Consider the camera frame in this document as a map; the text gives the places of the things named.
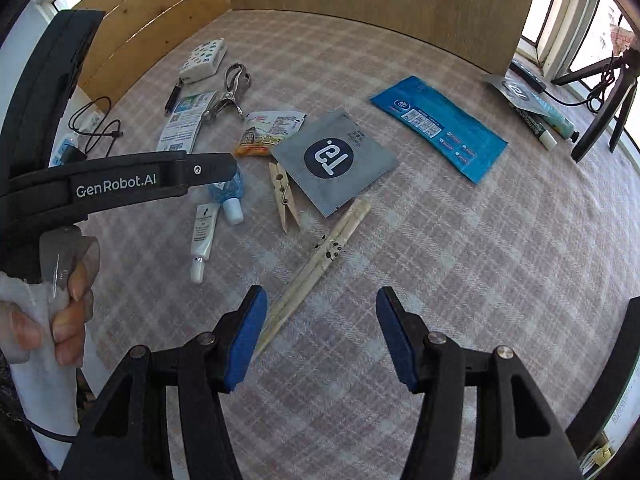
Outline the person's left hand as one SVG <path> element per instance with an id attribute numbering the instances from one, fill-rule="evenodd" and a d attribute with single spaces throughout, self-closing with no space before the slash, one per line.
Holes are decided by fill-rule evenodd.
<path id="1" fill-rule="evenodd" d="M 75 266 L 67 281 L 67 302 L 63 309 L 42 324 L 29 316 L 25 303 L 9 300 L 8 284 L 29 284 L 1 273 L 1 352 L 10 364 L 23 364 L 49 335 L 54 343 L 58 365 L 82 367 L 86 324 L 93 316 L 92 285 L 100 272 L 100 246 L 92 244 Z"/>

